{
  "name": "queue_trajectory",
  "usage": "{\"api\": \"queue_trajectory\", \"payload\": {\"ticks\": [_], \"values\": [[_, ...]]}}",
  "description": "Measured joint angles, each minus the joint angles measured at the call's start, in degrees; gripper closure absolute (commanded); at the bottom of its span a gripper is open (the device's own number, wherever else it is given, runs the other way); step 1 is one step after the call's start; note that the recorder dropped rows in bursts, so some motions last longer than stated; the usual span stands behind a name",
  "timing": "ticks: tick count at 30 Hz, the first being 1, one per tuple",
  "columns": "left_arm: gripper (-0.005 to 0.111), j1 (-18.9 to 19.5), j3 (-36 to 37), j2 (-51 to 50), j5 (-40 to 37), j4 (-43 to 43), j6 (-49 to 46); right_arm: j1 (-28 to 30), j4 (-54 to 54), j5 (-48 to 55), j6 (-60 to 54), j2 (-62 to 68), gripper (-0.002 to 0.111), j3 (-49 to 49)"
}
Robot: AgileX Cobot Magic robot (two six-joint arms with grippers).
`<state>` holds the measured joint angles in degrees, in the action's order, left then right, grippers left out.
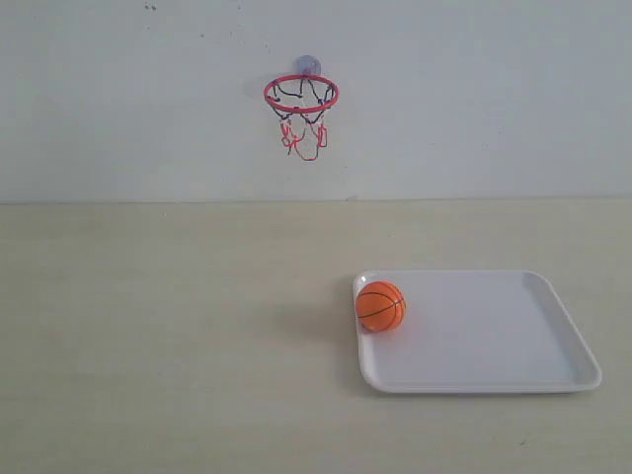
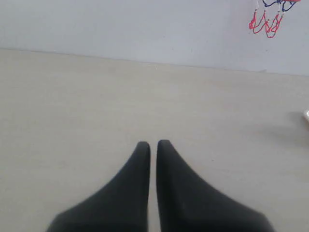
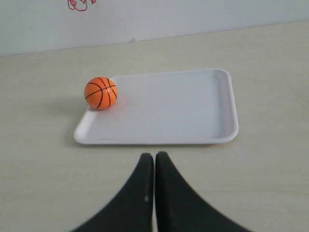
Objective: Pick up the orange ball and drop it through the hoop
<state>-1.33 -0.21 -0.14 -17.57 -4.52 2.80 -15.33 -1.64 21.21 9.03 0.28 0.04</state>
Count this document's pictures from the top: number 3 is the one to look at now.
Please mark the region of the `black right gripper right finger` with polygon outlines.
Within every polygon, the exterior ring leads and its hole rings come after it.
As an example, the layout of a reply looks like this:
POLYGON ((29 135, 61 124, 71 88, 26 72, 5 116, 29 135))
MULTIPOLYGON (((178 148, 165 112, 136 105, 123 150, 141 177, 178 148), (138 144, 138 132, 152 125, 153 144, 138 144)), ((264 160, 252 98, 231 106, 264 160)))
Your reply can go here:
POLYGON ((165 151, 155 158, 155 211, 159 232, 248 232, 204 201, 165 151))

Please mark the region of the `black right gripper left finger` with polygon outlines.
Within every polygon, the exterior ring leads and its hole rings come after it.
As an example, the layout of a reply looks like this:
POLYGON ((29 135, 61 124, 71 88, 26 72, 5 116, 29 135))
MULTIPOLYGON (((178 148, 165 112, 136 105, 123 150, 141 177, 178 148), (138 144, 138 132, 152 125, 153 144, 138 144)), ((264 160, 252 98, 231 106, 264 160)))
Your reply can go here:
POLYGON ((153 230, 154 159, 143 153, 114 198, 75 232, 151 232, 153 230))

